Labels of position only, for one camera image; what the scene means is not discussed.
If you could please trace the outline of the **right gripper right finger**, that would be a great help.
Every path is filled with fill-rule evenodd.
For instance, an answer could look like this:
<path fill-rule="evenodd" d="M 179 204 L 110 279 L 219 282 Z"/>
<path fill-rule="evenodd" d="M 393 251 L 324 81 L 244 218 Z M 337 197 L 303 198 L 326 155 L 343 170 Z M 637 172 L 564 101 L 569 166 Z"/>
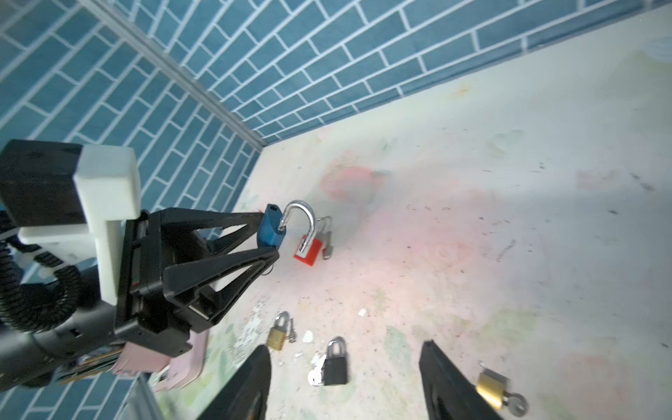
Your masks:
<path fill-rule="evenodd" d="M 418 363 L 430 419 L 501 419 L 434 341 L 425 341 Z"/>

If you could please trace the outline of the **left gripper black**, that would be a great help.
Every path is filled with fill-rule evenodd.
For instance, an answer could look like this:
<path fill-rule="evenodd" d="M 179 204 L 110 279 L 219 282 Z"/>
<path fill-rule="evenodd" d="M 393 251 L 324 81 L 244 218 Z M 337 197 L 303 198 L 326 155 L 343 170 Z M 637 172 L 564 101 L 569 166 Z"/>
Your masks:
<path fill-rule="evenodd" d="M 203 332 L 210 320 L 221 320 L 278 260 L 278 249 L 273 247 L 229 254 L 257 233 L 263 217 L 260 212 L 168 208 L 143 210 L 127 222 L 115 315 L 117 338 L 169 357 L 188 353 L 190 332 Z M 232 227 L 238 229 L 216 240 L 199 233 Z M 196 261 L 199 257 L 207 258 Z"/>

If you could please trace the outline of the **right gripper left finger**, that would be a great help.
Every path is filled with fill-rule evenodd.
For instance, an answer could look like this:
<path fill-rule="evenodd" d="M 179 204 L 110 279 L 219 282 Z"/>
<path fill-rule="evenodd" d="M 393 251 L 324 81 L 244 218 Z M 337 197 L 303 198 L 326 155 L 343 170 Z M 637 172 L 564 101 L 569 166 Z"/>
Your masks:
<path fill-rule="evenodd" d="M 198 417 L 264 420 L 271 389 L 271 355 L 260 345 Z"/>

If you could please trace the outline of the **large brass padlock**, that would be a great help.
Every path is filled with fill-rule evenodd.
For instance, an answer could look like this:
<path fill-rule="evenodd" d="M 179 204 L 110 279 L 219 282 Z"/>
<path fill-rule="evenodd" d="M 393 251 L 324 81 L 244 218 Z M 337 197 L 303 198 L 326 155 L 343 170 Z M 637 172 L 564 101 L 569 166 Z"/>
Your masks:
<path fill-rule="evenodd" d="M 294 343 L 296 339 L 297 334 L 290 313 L 283 311 L 276 315 L 267 338 L 267 347 L 275 351 L 282 351 L 285 343 Z"/>

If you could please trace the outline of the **blue padlock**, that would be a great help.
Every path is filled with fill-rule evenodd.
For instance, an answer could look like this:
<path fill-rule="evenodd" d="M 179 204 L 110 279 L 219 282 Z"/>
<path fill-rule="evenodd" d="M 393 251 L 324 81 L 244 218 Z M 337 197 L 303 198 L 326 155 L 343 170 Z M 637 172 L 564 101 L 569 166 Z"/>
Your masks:
<path fill-rule="evenodd" d="M 291 201 L 284 210 L 275 204 L 269 204 L 262 216 L 261 225 L 257 231 L 257 246 L 273 247 L 279 249 L 286 236 L 287 225 L 290 218 L 296 212 L 303 213 L 309 222 L 309 229 L 299 243 L 296 256 L 306 258 L 313 246 L 313 241 L 317 235 L 318 218 L 313 208 L 305 201 L 297 199 Z"/>

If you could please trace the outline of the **black padlock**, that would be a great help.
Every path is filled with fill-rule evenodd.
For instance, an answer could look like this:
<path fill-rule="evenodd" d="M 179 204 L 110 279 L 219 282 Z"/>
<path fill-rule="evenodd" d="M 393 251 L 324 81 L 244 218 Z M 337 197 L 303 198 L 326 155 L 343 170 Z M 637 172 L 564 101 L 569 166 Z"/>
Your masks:
<path fill-rule="evenodd" d="M 348 351 L 346 341 L 341 336 L 329 341 L 324 358 L 308 374 L 308 381 L 314 387 L 348 384 Z"/>

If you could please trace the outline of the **red padlock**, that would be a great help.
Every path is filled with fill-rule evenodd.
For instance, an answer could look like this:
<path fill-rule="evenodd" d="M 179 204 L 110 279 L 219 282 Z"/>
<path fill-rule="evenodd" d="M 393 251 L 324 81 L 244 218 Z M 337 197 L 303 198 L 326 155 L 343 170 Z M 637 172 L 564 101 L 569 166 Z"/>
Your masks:
<path fill-rule="evenodd" d="M 315 264 L 315 262 L 317 261 L 318 257 L 322 257 L 322 250 L 323 250 L 323 247 L 324 247 L 323 234 L 324 234 L 325 229 L 331 229 L 332 222 L 333 222 L 333 220 L 332 220 L 331 216 L 325 216 L 325 217 L 322 217 L 322 218 L 318 218 L 318 220 L 317 220 L 318 231 L 317 231 L 317 234 L 316 234 L 315 238 L 311 242 L 311 247 L 309 248 L 306 256 L 301 257 L 301 255 L 299 255 L 299 252 L 296 252 L 293 257 L 303 264 L 313 266 Z"/>

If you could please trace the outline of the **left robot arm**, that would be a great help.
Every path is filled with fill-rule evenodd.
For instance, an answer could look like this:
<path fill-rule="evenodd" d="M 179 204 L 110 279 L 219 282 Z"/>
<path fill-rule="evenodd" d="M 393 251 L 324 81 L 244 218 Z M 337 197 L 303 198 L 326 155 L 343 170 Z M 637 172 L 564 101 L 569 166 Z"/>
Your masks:
<path fill-rule="evenodd" d="M 51 376 L 115 342 L 177 358 L 190 336 L 216 326 L 243 293 L 278 260 L 274 246 L 243 248 L 259 231 L 260 213 L 169 208 L 130 220 L 122 241 L 117 302 L 100 292 L 96 268 L 57 266 L 51 283 L 23 283 L 15 252 L 26 252 L 10 216 L 1 216 L 1 387 Z"/>

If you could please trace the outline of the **silver loose key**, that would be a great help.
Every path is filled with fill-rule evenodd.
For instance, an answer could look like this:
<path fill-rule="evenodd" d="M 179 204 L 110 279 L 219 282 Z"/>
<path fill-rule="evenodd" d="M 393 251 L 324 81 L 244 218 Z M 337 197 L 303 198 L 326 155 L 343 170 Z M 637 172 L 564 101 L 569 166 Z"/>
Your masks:
<path fill-rule="evenodd" d="M 332 258 L 332 254 L 334 253 L 334 246 L 332 244 L 332 230 L 331 229 L 325 229 L 324 234 L 323 234 L 323 250 L 322 250 L 322 258 L 326 261 Z"/>

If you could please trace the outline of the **small brass padlock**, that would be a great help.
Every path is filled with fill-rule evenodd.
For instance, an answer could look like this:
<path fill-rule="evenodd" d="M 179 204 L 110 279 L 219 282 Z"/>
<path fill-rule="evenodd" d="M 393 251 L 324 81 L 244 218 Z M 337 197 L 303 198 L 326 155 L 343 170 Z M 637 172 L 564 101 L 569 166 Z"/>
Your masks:
<path fill-rule="evenodd" d="M 525 417 L 530 410 L 526 397 L 509 390 L 509 378 L 489 369 L 483 362 L 475 388 L 479 395 L 496 411 L 506 408 L 516 418 Z"/>

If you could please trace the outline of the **pink pencil case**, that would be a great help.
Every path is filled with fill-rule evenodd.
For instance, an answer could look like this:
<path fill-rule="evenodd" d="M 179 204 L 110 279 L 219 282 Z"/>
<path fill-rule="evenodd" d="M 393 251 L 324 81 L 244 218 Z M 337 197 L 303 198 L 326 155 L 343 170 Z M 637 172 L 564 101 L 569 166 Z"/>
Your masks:
<path fill-rule="evenodd" d="M 206 360 L 209 332 L 191 332 L 192 346 L 185 354 L 172 358 L 162 353 L 126 343 L 111 372 L 117 376 L 154 374 L 150 379 L 153 391 L 181 389 L 197 379 Z"/>

